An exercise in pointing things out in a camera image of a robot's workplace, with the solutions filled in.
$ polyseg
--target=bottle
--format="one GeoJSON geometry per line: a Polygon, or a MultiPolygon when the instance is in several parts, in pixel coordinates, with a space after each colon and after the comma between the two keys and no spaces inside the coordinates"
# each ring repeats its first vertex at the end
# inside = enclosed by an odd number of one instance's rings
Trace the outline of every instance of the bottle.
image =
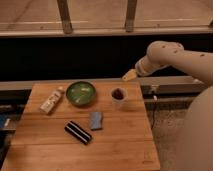
{"type": "Polygon", "coordinates": [[[51,95],[48,97],[48,99],[40,106],[40,110],[45,112],[46,114],[49,114],[52,109],[57,105],[59,100],[61,99],[62,95],[64,93],[63,87],[58,87],[56,90],[54,90],[51,95]]]}

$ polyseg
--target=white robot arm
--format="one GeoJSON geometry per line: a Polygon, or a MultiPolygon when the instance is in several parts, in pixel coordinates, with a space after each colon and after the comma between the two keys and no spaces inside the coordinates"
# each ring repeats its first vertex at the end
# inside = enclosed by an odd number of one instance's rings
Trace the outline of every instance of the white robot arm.
{"type": "MultiPolygon", "coordinates": [[[[139,76],[147,76],[169,65],[213,85],[213,53],[187,51],[179,43],[153,42],[135,68],[139,76]]],[[[190,105],[177,147],[177,171],[213,170],[212,101],[210,86],[190,105]]]]}
{"type": "Polygon", "coordinates": [[[151,43],[146,56],[136,63],[135,68],[139,76],[147,76],[167,66],[173,66],[207,84],[213,84],[213,53],[187,51],[180,43],[151,43]]]}

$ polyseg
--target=green bowl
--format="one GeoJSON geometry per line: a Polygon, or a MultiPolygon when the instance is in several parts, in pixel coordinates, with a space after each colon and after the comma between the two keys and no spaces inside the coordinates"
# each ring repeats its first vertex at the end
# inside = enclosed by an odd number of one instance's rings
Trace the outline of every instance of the green bowl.
{"type": "Polygon", "coordinates": [[[91,103],[96,96],[95,87],[85,81],[71,84],[66,91],[67,99],[75,106],[84,106],[91,103]]]}

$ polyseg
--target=black wall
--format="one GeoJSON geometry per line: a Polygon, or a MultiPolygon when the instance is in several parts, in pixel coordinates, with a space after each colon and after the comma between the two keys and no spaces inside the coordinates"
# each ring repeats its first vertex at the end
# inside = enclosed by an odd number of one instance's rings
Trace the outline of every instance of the black wall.
{"type": "MultiPolygon", "coordinates": [[[[114,37],[1,38],[0,81],[121,77],[155,40],[213,52],[213,34],[114,37]]],[[[164,69],[154,75],[183,75],[164,69]]]]}

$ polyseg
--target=wooden table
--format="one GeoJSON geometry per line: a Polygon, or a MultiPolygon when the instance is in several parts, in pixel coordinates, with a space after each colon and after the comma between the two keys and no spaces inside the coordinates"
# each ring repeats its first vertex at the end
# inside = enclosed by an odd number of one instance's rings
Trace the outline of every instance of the wooden table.
{"type": "Polygon", "coordinates": [[[38,108],[58,86],[36,84],[5,158],[3,171],[157,171],[160,164],[140,86],[136,82],[92,82],[97,100],[77,108],[64,96],[51,116],[38,108]],[[120,109],[112,107],[110,91],[121,87],[128,97],[120,109]],[[103,130],[90,131],[89,113],[103,112],[103,130]],[[64,131],[70,121],[88,131],[93,140],[83,145],[64,131]]]}

